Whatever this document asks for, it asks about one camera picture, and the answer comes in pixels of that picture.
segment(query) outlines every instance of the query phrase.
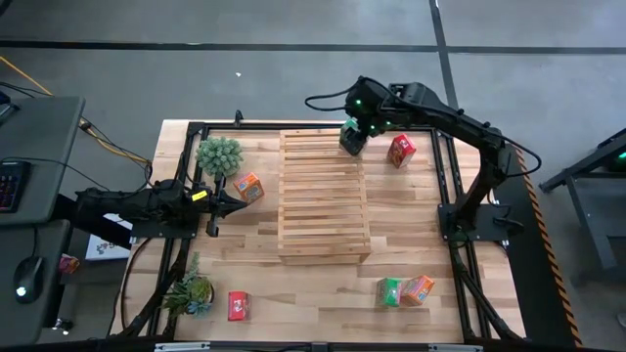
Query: wooden crate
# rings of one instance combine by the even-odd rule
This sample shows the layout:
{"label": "wooden crate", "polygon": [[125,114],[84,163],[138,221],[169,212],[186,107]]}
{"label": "wooden crate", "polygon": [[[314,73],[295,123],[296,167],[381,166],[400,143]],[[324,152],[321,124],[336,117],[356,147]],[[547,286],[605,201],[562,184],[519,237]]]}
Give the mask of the wooden crate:
{"label": "wooden crate", "polygon": [[278,253],[286,265],[358,264],[370,254],[365,177],[338,129],[283,130]]}

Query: wooden table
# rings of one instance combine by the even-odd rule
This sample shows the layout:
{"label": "wooden table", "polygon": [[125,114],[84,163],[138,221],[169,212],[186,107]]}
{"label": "wooden table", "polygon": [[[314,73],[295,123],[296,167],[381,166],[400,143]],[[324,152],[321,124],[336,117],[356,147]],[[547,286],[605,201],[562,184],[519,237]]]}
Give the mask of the wooden table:
{"label": "wooden table", "polygon": [[[188,122],[163,122],[153,180],[173,176]],[[265,197],[220,220],[219,238],[205,235],[206,219],[201,220],[199,236],[192,241],[190,253],[201,254],[200,272],[212,280],[217,296],[206,318],[185,316],[178,320],[177,340],[463,340],[450,256],[438,231],[436,206],[440,198],[428,133],[409,133],[418,151],[411,163],[399,170],[385,161],[396,133],[372,139],[362,154],[372,241],[372,254],[367,260],[361,265],[303,267],[284,266],[277,254],[280,131],[212,130],[210,135],[240,141],[245,159],[240,174],[254,172],[261,180]],[[445,144],[441,147],[447,180],[451,180]],[[462,142],[456,143],[456,150],[467,187],[478,170],[478,152]],[[208,177],[204,180],[211,184]],[[234,197],[238,195],[230,182],[227,192]],[[454,200],[451,186],[449,194]],[[163,241],[152,241],[136,260],[126,292],[127,321],[154,291],[162,247]],[[477,242],[475,250],[485,295],[511,329],[524,335],[504,250],[491,242]],[[376,281],[419,275],[428,275],[435,281],[425,305],[374,307]],[[227,321],[229,290],[244,290],[252,295],[248,322]],[[472,327],[478,332],[475,305],[469,292],[468,297]],[[116,316],[112,333],[120,330],[118,310]],[[159,332],[166,316],[161,314]]]}

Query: small potted plant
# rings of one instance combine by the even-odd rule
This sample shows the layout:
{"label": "small potted plant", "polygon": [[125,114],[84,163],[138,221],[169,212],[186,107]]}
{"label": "small potted plant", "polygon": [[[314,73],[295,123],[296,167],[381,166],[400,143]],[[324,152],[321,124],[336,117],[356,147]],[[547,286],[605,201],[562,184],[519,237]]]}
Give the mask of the small potted plant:
{"label": "small potted plant", "polygon": [[228,177],[239,171],[242,147],[239,142],[226,137],[212,138],[200,142],[196,159],[198,165],[209,176]]}
{"label": "small potted plant", "polygon": [[163,308],[177,317],[182,314],[196,318],[205,316],[213,303],[215,290],[207,277],[198,275],[200,255],[195,252],[189,273],[182,281],[174,283],[171,291],[165,295]]}

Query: gray floor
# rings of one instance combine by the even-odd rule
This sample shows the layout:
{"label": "gray floor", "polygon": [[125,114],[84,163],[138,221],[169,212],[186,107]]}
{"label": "gray floor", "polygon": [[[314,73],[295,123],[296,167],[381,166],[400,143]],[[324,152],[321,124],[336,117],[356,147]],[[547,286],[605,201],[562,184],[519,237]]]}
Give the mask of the gray floor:
{"label": "gray floor", "polygon": [[[622,0],[439,0],[448,45],[626,46]],[[435,45],[427,0],[115,0],[14,2],[0,36],[238,44]],[[87,99],[85,116],[127,149],[152,157],[166,118],[332,119],[307,95],[338,91],[358,75],[418,80],[446,97],[436,53],[121,52],[0,49],[57,95]],[[533,182],[564,168],[625,127],[626,56],[451,55],[459,104],[544,158]],[[29,83],[5,66],[0,79]],[[136,165],[80,134],[70,164],[115,189],[141,184]],[[63,191],[89,187],[69,173]],[[565,189],[540,196],[566,277],[595,265]],[[586,346],[625,350],[623,286],[568,293]],[[71,338],[103,336],[115,285],[81,287]]]}

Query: small snack box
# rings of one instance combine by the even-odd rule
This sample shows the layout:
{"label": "small snack box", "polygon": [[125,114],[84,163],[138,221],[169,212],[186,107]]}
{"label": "small snack box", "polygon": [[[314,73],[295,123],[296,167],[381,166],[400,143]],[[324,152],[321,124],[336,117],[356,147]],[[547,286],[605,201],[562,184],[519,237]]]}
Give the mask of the small snack box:
{"label": "small snack box", "polygon": [[400,305],[400,289],[402,280],[385,278],[377,283],[376,304],[384,307]]}
{"label": "small snack box", "polygon": [[404,283],[400,301],[403,305],[422,305],[433,286],[434,281],[426,275],[411,279]]}
{"label": "small snack box", "polygon": [[250,296],[243,291],[228,292],[228,320],[230,322],[249,319]]}
{"label": "small snack box", "polygon": [[396,168],[405,166],[411,161],[411,157],[415,153],[415,145],[407,137],[406,134],[401,134],[393,139],[389,152],[387,153],[387,159],[395,165]]}
{"label": "small snack box", "polygon": [[242,199],[248,204],[265,195],[261,181],[252,172],[233,182],[233,186],[235,186]]}
{"label": "small snack box", "polygon": [[73,274],[79,265],[80,261],[78,261],[78,258],[62,254],[61,260],[59,260],[59,271],[64,274]]}

